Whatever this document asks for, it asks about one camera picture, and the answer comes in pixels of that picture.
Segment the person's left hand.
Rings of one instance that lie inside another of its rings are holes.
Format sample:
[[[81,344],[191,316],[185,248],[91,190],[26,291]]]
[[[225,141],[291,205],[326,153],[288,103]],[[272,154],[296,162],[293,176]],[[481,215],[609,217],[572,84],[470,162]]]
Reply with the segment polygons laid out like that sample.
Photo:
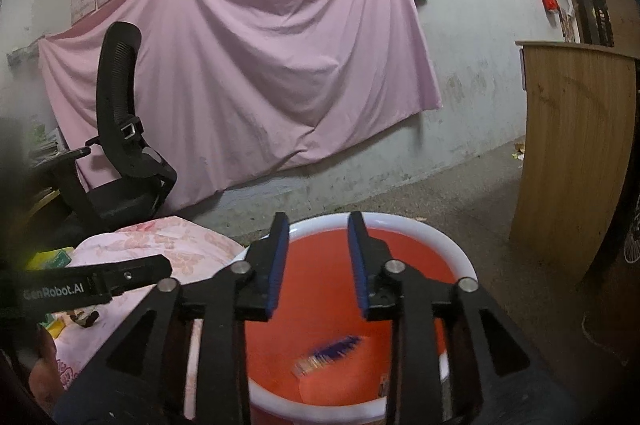
[[[43,327],[38,327],[35,351],[38,358],[30,371],[28,385],[40,408],[51,415],[64,387],[58,371],[55,342]]]

